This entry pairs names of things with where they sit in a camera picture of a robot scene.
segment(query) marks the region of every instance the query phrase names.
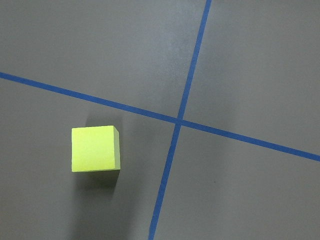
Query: gray surface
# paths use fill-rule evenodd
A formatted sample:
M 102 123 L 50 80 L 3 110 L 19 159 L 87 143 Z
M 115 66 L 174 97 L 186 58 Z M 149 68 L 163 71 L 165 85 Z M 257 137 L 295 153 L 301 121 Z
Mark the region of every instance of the gray surface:
M 318 162 L 183 127 L 156 240 L 320 236 Z
M 176 116 L 203 7 L 2 0 L 1 72 Z
M 176 116 L 204 5 L 3 0 L 0 71 Z M 319 12 L 213 1 L 185 119 L 319 154 Z M 71 173 L 71 128 L 112 124 L 118 177 Z M 0 79 L 0 239 L 147 239 L 173 127 Z M 155 238 L 318 239 L 319 174 L 183 127 Z
M 0 79 L 0 239 L 145 239 L 173 125 Z M 115 125 L 121 171 L 71 172 L 71 128 Z
M 214 1 L 184 118 L 320 154 L 320 1 Z

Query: cube top face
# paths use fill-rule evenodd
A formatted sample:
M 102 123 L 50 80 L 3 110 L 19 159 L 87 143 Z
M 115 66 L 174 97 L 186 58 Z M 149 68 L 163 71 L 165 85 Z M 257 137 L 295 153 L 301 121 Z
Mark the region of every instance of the cube top face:
M 72 128 L 72 172 L 120 169 L 119 133 L 114 126 Z

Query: foam block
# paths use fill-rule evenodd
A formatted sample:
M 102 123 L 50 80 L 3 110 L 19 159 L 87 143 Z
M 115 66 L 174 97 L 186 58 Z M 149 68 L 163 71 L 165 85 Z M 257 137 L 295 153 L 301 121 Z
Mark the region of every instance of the foam block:
M 120 169 L 119 132 L 114 126 L 72 128 L 72 172 Z

